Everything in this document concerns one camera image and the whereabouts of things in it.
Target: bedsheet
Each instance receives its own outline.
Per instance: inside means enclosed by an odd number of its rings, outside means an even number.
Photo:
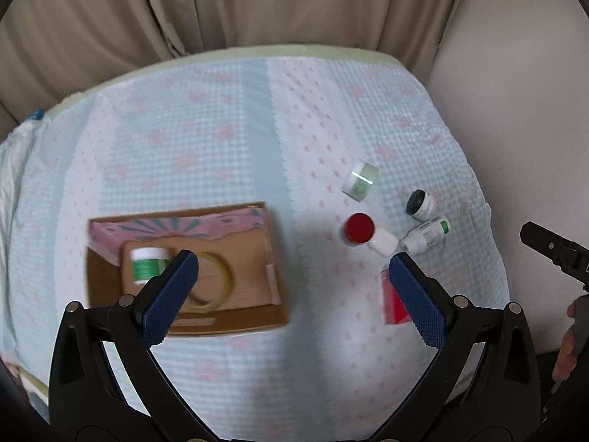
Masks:
[[[435,350],[413,324],[385,324],[387,260],[346,246],[345,218],[367,212],[403,236],[417,225],[405,214],[410,192],[428,190],[452,232],[416,258],[424,272],[496,308],[507,280],[490,208],[423,86],[393,58],[315,50],[164,63],[75,96],[3,143],[0,349],[47,382],[64,307],[87,300],[89,218],[263,200],[281,235],[288,326],[168,337],[155,357],[225,439],[362,439],[380,425]],[[379,167],[361,203],[341,192],[358,158]]]

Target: beige curtain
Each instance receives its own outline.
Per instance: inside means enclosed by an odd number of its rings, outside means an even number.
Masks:
[[[456,0],[14,0],[0,21],[0,102],[21,120],[165,59],[229,46],[378,50],[424,80]]]

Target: red lid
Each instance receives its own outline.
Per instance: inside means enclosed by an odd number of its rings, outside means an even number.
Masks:
[[[364,213],[351,215],[343,225],[343,233],[352,244],[369,242],[374,235],[374,230],[374,222]]]

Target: open box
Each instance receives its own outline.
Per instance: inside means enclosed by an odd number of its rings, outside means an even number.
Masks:
[[[227,213],[246,208],[259,208],[263,214],[262,227],[240,231],[216,240],[173,234],[152,240],[129,241],[120,254],[120,266],[97,250],[88,248],[87,289],[90,307],[110,306],[123,294],[136,294],[141,287],[133,285],[133,269],[129,252],[133,248],[157,246],[169,248],[175,255],[180,249],[197,252],[215,252],[232,267],[235,276],[233,297],[208,313],[190,312],[183,306],[176,317],[170,334],[205,335],[265,329],[288,323],[281,273],[276,252],[270,212],[263,202],[238,204],[214,208],[201,208],[164,213],[132,214],[92,219],[94,222],[126,222],[142,218],[182,218]],[[250,301],[244,307],[244,298]]]

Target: metal screw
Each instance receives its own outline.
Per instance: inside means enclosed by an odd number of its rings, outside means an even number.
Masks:
[[[67,312],[76,312],[80,307],[80,303],[78,301],[72,301],[66,306]]]
[[[468,299],[464,296],[456,296],[454,298],[454,304],[459,308],[466,308],[468,307]]]
[[[123,306],[124,308],[126,308],[127,306],[130,306],[131,304],[133,304],[133,301],[135,300],[135,298],[130,295],[130,294],[125,294],[124,296],[121,296],[119,299],[119,305]]]
[[[510,302],[508,307],[514,314],[519,314],[521,312],[521,306],[516,302]]]

